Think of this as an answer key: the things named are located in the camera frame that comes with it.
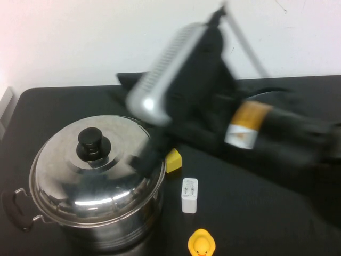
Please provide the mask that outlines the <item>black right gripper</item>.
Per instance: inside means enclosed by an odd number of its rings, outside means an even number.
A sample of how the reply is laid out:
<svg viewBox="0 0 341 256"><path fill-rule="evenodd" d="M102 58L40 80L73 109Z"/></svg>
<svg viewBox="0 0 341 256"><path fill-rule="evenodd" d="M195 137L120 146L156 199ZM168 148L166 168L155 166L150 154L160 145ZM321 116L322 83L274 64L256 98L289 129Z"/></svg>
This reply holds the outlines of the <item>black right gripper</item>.
<svg viewBox="0 0 341 256"><path fill-rule="evenodd" d="M138 156L137 172L151 175L172 146L218 146L234 109L234 79L222 60L223 36L217 25L198 25L175 52L164 74L164 106L171 118L165 128L155 127ZM130 90L147 72L116 73Z"/></svg>

